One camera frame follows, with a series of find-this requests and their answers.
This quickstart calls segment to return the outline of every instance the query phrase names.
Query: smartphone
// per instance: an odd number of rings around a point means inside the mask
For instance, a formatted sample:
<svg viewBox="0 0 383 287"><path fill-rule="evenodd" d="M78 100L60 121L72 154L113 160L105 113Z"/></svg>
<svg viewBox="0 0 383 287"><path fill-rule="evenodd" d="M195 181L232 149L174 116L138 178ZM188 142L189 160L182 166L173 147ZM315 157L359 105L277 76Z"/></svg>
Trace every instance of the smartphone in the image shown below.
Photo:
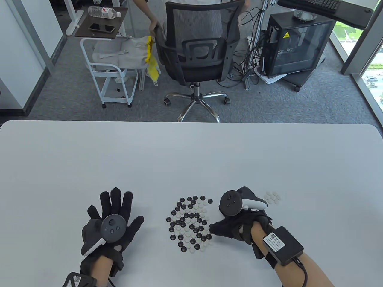
<svg viewBox="0 0 383 287"><path fill-rule="evenodd" d="M102 33L112 33L115 30L116 27L109 26L109 25L100 25L97 23L93 23L90 25L89 29L96 32L102 32Z"/></svg>

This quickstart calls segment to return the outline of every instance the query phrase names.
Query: chair wheel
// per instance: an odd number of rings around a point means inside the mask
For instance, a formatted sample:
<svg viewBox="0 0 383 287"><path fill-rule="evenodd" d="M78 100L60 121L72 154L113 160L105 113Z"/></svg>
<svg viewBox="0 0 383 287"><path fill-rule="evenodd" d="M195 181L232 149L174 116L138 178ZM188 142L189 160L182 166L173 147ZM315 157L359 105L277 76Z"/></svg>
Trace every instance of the chair wheel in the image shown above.
<svg viewBox="0 0 383 287"><path fill-rule="evenodd" d="M171 102L168 98L164 99L164 105L165 106L170 106Z"/></svg>
<svg viewBox="0 0 383 287"><path fill-rule="evenodd" d="M230 99L228 97L225 97L225 99L223 100L223 103L230 104Z"/></svg>

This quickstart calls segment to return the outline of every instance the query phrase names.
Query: hand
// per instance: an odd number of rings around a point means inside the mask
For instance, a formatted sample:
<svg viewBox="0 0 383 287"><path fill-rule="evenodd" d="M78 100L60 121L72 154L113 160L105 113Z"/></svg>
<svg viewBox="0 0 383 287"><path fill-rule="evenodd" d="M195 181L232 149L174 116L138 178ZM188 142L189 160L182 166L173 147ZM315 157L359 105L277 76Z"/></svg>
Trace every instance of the hand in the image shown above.
<svg viewBox="0 0 383 287"><path fill-rule="evenodd" d="M218 236L245 241L250 245L253 243L251 228L254 221L259 222L265 233L269 234L274 230L270 225L271 220L263 210L241 210L235 216L225 216L223 220L210 224L210 232Z"/></svg>
<svg viewBox="0 0 383 287"><path fill-rule="evenodd" d="M113 188L110 192L110 196L106 191L100 194L102 216L99 215L96 207L93 205L88 208L88 215L91 219L101 221L111 214L119 214L128 223L132 207L132 199L133 194L131 192L125 192L121 205L121 191L118 188ZM90 275L94 262L96 262L101 256L105 256L114 262L110 272L110 276L114 277L117 271L122 270L124 267L122 262L122 252L127 248L129 243L131 243L143 222L143 216L136 217L126 228L125 234L120 240L114 243L100 245L94 252L88 255L81 262L81 273ZM82 238L84 242L86 241L86 236L86 227L84 226L82 230Z"/></svg>
<svg viewBox="0 0 383 287"><path fill-rule="evenodd" d="M162 26L160 25L160 23L158 22L157 19L154 19L154 20L152 20L152 21L150 22L150 25L149 25L149 32L150 32L150 35L153 36L153 37L155 37L155 32L154 32L154 30L155 30L155 28L156 28L157 26L162 30Z"/></svg>

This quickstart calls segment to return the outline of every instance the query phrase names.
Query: qr code label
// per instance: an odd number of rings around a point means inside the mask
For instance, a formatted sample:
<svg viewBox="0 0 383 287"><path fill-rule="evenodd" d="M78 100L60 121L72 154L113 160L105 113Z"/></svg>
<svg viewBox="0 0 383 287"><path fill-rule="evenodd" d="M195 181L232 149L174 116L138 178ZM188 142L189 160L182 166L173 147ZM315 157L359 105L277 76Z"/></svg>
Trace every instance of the qr code label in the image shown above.
<svg viewBox="0 0 383 287"><path fill-rule="evenodd" d="M267 243L268 246L274 251L277 252L281 248L285 246L285 243L279 239L275 233L270 233L264 238L265 243Z"/></svg>

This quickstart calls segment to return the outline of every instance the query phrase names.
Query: office chair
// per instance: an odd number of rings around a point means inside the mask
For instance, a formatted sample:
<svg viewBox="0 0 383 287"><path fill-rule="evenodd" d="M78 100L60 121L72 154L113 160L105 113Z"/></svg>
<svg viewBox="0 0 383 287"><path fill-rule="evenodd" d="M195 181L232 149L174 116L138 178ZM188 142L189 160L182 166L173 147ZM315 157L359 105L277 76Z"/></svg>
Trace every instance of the office chair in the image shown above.
<svg viewBox="0 0 383 287"><path fill-rule="evenodd" d="M200 82L226 79L232 69L232 56L239 39L238 16L244 0L217 5L185 5L166 3L166 39L160 28L155 29L155 39L160 62L166 72L180 85L190 86L191 95L170 93L169 97L186 98L190 104L181 112L177 121L182 122L194 104L201 104L220 122L218 114L204 101L222 96L224 104L230 99L224 92L200 93Z"/></svg>

